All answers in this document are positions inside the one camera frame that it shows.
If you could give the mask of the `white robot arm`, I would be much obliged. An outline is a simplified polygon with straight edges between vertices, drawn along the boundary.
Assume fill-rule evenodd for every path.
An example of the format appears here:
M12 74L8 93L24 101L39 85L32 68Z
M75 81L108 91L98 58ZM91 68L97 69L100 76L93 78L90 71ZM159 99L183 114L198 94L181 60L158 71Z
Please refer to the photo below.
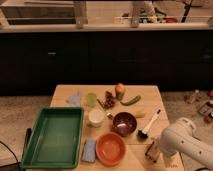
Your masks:
M158 137L158 147L166 156L184 153L213 171L213 146L196 139L195 124L181 117L166 127Z

